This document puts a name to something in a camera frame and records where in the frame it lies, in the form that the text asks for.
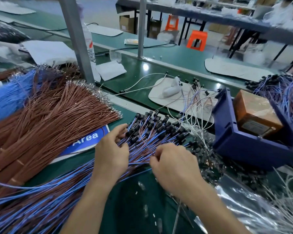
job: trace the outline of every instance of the water bottle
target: water bottle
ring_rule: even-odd
[[[86,41],[86,45],[87,45],[87,51],[88,51],[88,55],[89,55],[89,59],[92,62],[96,62],[96,57],[94,55],[94,49],[93,49],[93,42],[92,42],[92,33],[90,32],[90,30],[88,29],[87,25],[84,22],[84,15],[83,15],[83,7],[82,5],[80,5],[79,3],[77,3],[78,5],[78,12],[79,12],[79,16],[80,16],[80,21],[82,23],[82,31],[84,33],[84,37],[85,37],[85,41]]]

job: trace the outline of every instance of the floor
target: floor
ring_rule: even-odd
[[[56,15],[62,15],[62,10],[57,0],[16,0],[16,2],[28,8],[34,8],[34,9],[42,10],[52,14],[56,14]],[[96,22],[101,26],[119,29],[119,15],[117,14],[115,9],[115,4],[117,0],[77,0],[77,2],[82,4],[84,7],[85,22],[87,23]],[[124,14],[127,14],[127,15],[129,14],[131,17],[133,17],[134,15],[133,11],[122,13],[121,15],[124,15]],[[152,18],[159,19],[160,13],[153,11]],[[167,20],[168,20],[168,14],[163,13],[161,31],[165,29]],[[180,17],[179,26],[178,26],[179,34],[176,38],[177,41],[179,40],[179,37],[180,37],[180,32],[182,29],[183,22],[184,22],[184,18]],[[214,53],[215,55],[227,57],[229,53],[228,49],[230,46],[227,46],[221,42],[221,39],[223,38],[223,34],[208,31],[208,26],[209,26],[209,23],[206,24],[204,29],[204,31],[208,32],[207,45],[205,47],[205,51],[210,51]],[[200,26],[190,25],[188,38],[192,30],[199,30],[199,28]],[[181,45],[186,45],[186,44],[187,44],[187,40],[183,39],[181,42]],[[283,47],[283,44],[275,43],[272,41],[268,41],[268,43],[266,43],[266,46],[263,50],[266,57],[264,66],[268,66],[271,63],[272,59],[277,55],[277,53],[281,50],[282,47]],[[233,58],[243,61],[243,52],[236,52],[233,55]],[[285,69],[289,65],[289,63],[291,63],[292,60],[293,60],[293,46],[288,46],[284,50],[284,52],[279,56],[277,61],[275,61],[272,64],[271,67],[282,70],[282,69]]]

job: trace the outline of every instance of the blue storage box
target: blue storage box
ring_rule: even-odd
[[[219,155],[268,171],[293,163],[293,128],[276,105],[271,103],[284,126],[280,130],[284,144],[239,131],[229,89],[223,89],[216,98],[218,102],[212,110],[215,123],[213,148]]]

